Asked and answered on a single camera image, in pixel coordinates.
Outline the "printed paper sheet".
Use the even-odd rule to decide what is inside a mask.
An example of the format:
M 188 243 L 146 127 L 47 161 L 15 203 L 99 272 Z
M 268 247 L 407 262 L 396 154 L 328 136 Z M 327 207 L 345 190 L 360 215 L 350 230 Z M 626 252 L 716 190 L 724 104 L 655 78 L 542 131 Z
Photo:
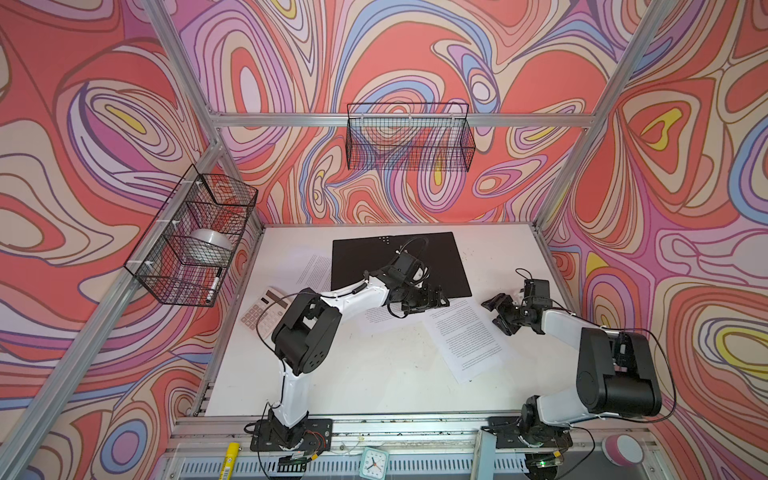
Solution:
M 418 324 L 420 315 L 410 315 L 405 318 L 393 316 L 386 307 L 369 309 L 357 315 L 352 322 L 363 334 L 378 335 L 395 329 Z
M 512 358 L 488 312 L 471 298 L 452 300 L 448 307 L 426 312 L 423 323 L 460 384 Z
M 319 292 L 330 291 L 331 267 L 330 257 L 311 253 L 300 263 L 295 284 L 300 287 L 310 287 Z

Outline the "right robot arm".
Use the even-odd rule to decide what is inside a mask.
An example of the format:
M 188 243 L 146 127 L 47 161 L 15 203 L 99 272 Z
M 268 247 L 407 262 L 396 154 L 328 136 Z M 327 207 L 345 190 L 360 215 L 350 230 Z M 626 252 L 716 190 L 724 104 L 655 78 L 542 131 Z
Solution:
M 559 308 L 518 304 L 504 293 L 481 306 L 496 314 L 492 323 L 507 336 L 528 327 L 578 353 L 572 386 L 556 394 L 534 395 L 521 408 L 523 433 L 564 429 L 604 416 L 639 420 L 660 413 L 662 394 L 644 335 L 599 327 Z

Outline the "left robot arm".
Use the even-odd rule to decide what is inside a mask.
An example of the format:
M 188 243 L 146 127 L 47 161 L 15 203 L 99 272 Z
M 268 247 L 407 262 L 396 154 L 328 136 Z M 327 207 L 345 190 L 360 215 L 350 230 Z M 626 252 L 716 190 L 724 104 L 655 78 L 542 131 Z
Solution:
M 326 359 L 342 321 L 368 310 L 397 305 L 398 319 L 450 305 L 442 288 L 421 278 L 407 279 L 377 270 L 359 282 L 320 293 L 305 288 L 295 295 L 271 334 L 283 365 L 281 399 L 273 416 L 287 429 L 309 413 L 308 376 Z

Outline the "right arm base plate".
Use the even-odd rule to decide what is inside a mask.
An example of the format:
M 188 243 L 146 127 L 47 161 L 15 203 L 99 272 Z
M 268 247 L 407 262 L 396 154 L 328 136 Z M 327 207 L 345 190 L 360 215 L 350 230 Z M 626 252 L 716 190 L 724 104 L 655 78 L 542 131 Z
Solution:
M 497 449 L 554 448 L 568 450 L 573 446 L 573 440 L 568 429 L 536 421 L 529 426 L 520 416 L 489 417 L 484 430 L 496 437 Z

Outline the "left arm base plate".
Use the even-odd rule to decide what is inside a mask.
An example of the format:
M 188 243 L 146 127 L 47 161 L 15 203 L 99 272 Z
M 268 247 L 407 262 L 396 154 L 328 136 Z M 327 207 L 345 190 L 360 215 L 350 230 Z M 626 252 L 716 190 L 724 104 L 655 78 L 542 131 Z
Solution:
M 294 427 L 282 425 L 276 418 L 247 424 L 244 431 L 251 435 L 252 452 L 304 452 L 321 454 L 332 446 L 333 420 L 305 418 Z

